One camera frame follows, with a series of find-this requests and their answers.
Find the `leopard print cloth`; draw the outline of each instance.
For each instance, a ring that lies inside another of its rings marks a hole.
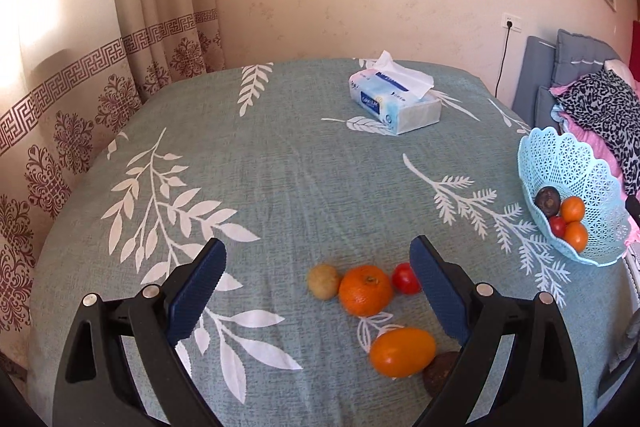
[[[583,129],[598,134],[618,160],[625,192],[640,188],[640,101],[613,71],[582,76],[556,96],[566,113]]]

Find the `blue gripper pad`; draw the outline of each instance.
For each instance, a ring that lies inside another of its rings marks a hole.
[[[175,347],[178,341],[191,335],[191,331],[209,302],[213,290],[218,285],[226,267],[224,243],[217,240],[209,241],[192,264],[196,265],[195,268],[167,310],[166,339],[172,347]],[[174,273],[188,267],[190,265],[178,266]]]
[[[420,237],[411,242],[409,263],[444,332],[464,346],[470,335],[465,304]]]

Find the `blue label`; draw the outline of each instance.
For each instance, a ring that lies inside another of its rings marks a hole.
[[[380,114],[380,104],[377,100],[373,100],[368,94],[365,94],[364,91],[360,92],[360,99],[362,103],[370,108],[376,114]]]
[[[386,80],[389,84],[392,84],[393,86],[396,86],[398,89],[401,89],[404,92],[408,91],[408,89],[406,89],[406,87],[401,86],[394,79],[390,78],[389,76],[386,76],[386,74],[384,74],[384,73],[378,72],[378,73],[376,73],[376,76],[382,78],[382,80]]]

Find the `pink blanket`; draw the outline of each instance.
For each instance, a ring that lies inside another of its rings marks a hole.
[[[549,91],[552,95],[555,96],[556,94],[562,94],[563,92],[565,92],[569,86],[551,87]],[[564,111],[560,112],[560,116],[566,120],[567,129],[578,139],[578,141],[585,142],[591,145],[591,148],[593,149],[593,155],[596,158],[602,159],[607,162],[611,174],[618,179],[618,181],[620,182],[620,187],[623,187],[622,170],[618,165],[618,161],[609,150],[609,147],[607,147],[607,145],[604,143],[604,140],[593,131],[587,131],[586,129],[580,127],[577,123],[575,123],[574,119]],[[624,190],[620,191],[620,197],[623,201],[626,201],[626,194]],[[639,198],[640,201],[640,192],[638,192],[636,197]],[[636,222],[631,216],[629,216],[629,224],[631,225],[631,231],[629,233],[629,237],[625,241],[625,244],[627,246],[631,243],[640,241],[640,229],[638,229],[638,225],[636,225]]]

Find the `metal bolt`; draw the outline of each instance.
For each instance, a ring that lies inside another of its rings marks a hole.
[[[551,295],[551,293],[548,292],[542,292],[540,294],[540,300],[544,303],[544,304],[551,304],[554,301],[554,296]]]
[[[142,296],[145,299],[152,299],[154,297],[158,297],[160,293],[160,286],[157,284],[150,284],[149,286],[145,286],[142,290]]]
[[[98,296],[95,293],[89,293],[82,299],[82,304],[85,306],[93,306],[98,301]]]
[[[476,286],[476,291],[482,297],[490,297],[491,295],[494,294],[494,287],[491,286],[490,284],[485,283],[485,282],[481,282],[481,283],[479,283],[478,286]]]

